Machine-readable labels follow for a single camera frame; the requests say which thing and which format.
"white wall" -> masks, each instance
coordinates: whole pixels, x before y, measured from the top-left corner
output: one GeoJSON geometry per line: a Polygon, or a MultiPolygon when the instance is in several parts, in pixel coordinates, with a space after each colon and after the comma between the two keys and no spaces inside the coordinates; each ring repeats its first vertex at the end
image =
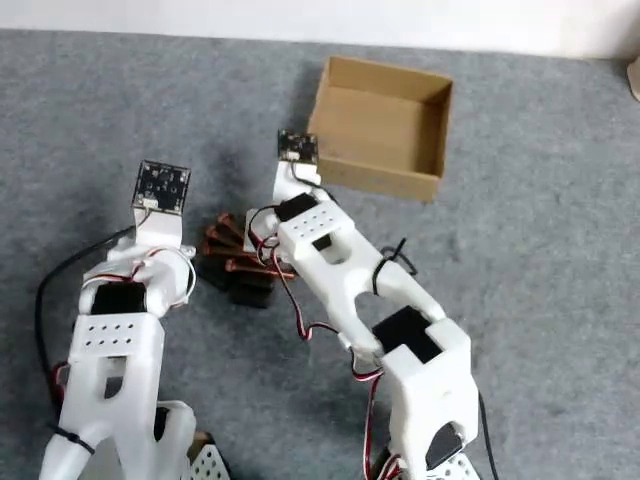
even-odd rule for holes
{"type": "Polygon", "coordinates": [[[640,54],[639,0],[0,0],[0,27],[640,54]]]}

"white object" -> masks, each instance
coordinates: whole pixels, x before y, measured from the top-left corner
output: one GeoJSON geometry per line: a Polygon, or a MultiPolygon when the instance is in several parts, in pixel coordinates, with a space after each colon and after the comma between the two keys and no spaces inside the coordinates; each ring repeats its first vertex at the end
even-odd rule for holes
{"type": "Polygon", "coordinates": [[[296,179],[320,185],[320,175],[317,173],[318,167],[311,163],[296,163],[280,160],[276,169],[276,177],[273,182],[273,201],[280,203],[283,200],[296,197],[301,193],[310,193],[313,187],[306,185],[296,179]]]}
{"type": "MultiPolygon", "coordinates": [[[[373,289],[373,274],[382,254],[355,228],[333,201],[325,201],[278,227],[280,247],[289,262],[324,304],[345,347],[373,361],[382,354],[378,340],[358,317],[355,299],[373,289]],[[321,252],[313,242],[329,235],[321,252]]],[[[400,265],[387,262],[377,278],[378,294],[411,305],[433,322],[446,318],[442,307],[400,265]]]]}
{"type": "Polygon", "coordinates": [[[480,480],[480,476],[464,453],[454,455],[438,468],[431,470],[429,480],[480,480]]]}
{"type": "MultiPolygon", "coordinates": [[[[299,194],[282,181],[282,175],[280,170],[276,174],[274,203],[292,198],[287,194],[299,194]]],[[[478,389],[471,375],[471,340],[400,265],[387,261],[378,268],[382,254],[334,201],[318,200],[316,206],[286,222],[277,224],[276,219],[275,227],[272,217],[261,222],[261,236],[277,232],[278,256],[287,258],[323,303],[343,346],[353,349],[357,357],[380,365],[389,378],[389,449],[400,457],[403,478],[437,478],[441,466],[427,471],[425,461],[436,433],[445,425],[453,425],[463,448],[478,434],[478,389]],[[314,242],[325,236],[329,236],[331,245],[318,250],[314,242]],[[430,321],[425,334],[441,352],[426,363],[404,344],[385,354],[381,343],[358,317],[355,299],[363,292],[373,291],[376,270],[380,297],[409,305],[430,321]]],[[[442,471],[447,476],[452,469],[442,471]]],[[[472,467],[464,471],[471,472],[472,467]]]]}
{"type": "Polygon", "coordinates": [[[231,480],[215,445],[205,445],[191,465],[190,480],[231,480]]]}
{"type": "MultiPolygon", "coordinates": [[[[140,212],[136,217],[140,223],[140,212]]],[[[181,230],[179,216],[152,213],[137,228],[135,242],[121,239],[107,260],[85,275],[59,427],[78,435],[96,453],[91,458],[83,446],[54,434],[41,480],[81,475],[87,480],[175,480],[189,471],[193,411],[179,401],[158,402],[164,347],[159,318],[186,302],[196,281],[188,257],[177,248],[181,230]],[[99,285],[119,277],[145,284],[147,312],[92,315],[99,285]],[[158,407],[168,413],[162,438],[156,441],[158,407]]]]}
{"type": "Polygon", "coordinates": [[[638,55],[637,0],[0,2],[0,27],[331,42],[545,56],[638,55]],[[298,12],[295,21],[291,15],[298,12]]]}
{"type": "Polygon", "coordinates": [[[627,67],[627,75],[629,77],[629,86],[631,93],[640,102],[640,57],[627,67]]]}
{"type": "Polygon", "coordinates": [[[453,320],[426,329],[442,353],[423,364],[406,345],[380,359],[391,387],[389,451],[400,454],[410,479],[427,470],[436,433],[453,424],[464,448],[478,435],[478,388],[471,376],[471,340],[453,320]]]}

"perforated plate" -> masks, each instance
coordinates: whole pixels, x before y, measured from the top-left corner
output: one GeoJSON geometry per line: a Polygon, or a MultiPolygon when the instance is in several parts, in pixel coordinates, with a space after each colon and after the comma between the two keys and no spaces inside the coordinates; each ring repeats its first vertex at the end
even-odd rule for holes
{"type": "Polygon", "coordinates": [[[281,223],[278,238],[286,250],[295,251],[339,228],[354,228],[353,220],[334,202],[322,202],[281,223]]]}
{"type": "Polygon", "coordinates": [[[230,480],[215,445],[205,445],[191,465],[191,480],[230,480]]]}
{"type": "Polygon", "coordinates": [[[148,313],[80,315],[69,358],[127,356],[152,348],[157,336],[162,336],[160,324],[148,313]]]}
{"type": "Polygon", "coordinates": [[[480,480],[464,453],[454,455],[427,474],[429,480],[480,480]]]}

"gray carpet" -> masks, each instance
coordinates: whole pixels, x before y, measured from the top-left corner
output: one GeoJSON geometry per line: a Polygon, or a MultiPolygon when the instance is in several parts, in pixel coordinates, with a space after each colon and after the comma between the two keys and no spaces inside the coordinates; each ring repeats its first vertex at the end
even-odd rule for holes
{"type": "MultiPolygon", "coordinates": [[[[512,55],[83,33],[0,32],[0,477],[36,478],[50,432],[33,346],[41,277],[131,222],[137,166],[194,170],[186,240],[269,200],[276,129],[303,128],[324,59],[346,54],[456,82],[432,205],[334,188],[378,246],[408,236],[419,280],[473,341],[507,480],[640,472],[640,105],[624,66],[512,55]]],[[[87,259],[46,301],[54,359],[87,259]]],[[[296,282],[308,320],[323,311],[296,282]]],[[[371,297],[360,312],[386,311],[371,297]]],[[[190,404],[238,479],[358,479],[366,387],[334,338],[200,284],[163,320],[164,399],[190,404]]],[[[388,392],[376,407],[386,440],[388,392]]],[[[481,439],[468,453],[490,478],[481,439]]]]}

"brown object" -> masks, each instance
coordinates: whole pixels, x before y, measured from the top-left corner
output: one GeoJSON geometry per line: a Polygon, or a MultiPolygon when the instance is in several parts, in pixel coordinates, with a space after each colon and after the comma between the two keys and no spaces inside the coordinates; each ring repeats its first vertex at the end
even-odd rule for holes
{"type": "MultiPolygon", "coordinates": [[[[225,264],[224,269],[227,272],[251,272],[251,273],[261,273],[263,275],[269,275],[269,276],[272,276],[272,277],[279,277],[280,276],[277,271],[271,270],[270,268],[266,268],[266,267],[249,267],[249,266],[246,266],[246,265],[240,265],[233,258],[230,258],[230,259],[227,260],[227,263],[225,264]]],[[[293,273],[289,273],[289,272],[282,272],[282,276],[284,278],[288,279],[288,280],[292,280],[292,279],[295,278],[295,275],[293,273]]]]}
{"type": "Polygon", "coordinates": [[[330,57],[308,127],[323,182],[433,201],[452,87],[433,73],[330,57]]]}
{"type": "Polygon", "coordinates": [[[211,240],[215,240],[216,242],[222,243],[223,245],[226,245],[227,247],[238,248],[238,247],[242,246],[237,241],[238,240],[237,238],[234,240],[233,238],[229,238],[224,233],[220,233],[217,230],[217,225],[211,225],[209,228],[207,228],[206,235],[211,240]]]}
{"type": "Polygon", "coordinates": [[[258,257],[256,257],[256,254],[254,252],[245,252],[239,247],[228,248],[228,247],[212,247],[211,245],[207,245],[206,251],[204,251],[203,253],[205,255],[215,255],[220,257],[244,258],[260,265],[260,262],[258,261],[258,257]]]}
{"type": "Polygon", "coordinates": [[[189,457],[189,461],[193,463],[204,446],[212,443],[213,437],[210,433],[196,431],[193,434],[193,442],[191,443],[189,450],[187,450],[187,457],[189,457]]]}
{"type": "Polygon", "coordinates": [[[236,225],[236,222],[230,213],[221,213],[218,215],[217,220],[220,225],[227,227],[229,231],[238,238],[238,240],[244,243],[244,232],[238,228],[238,225],[236,225]]]}

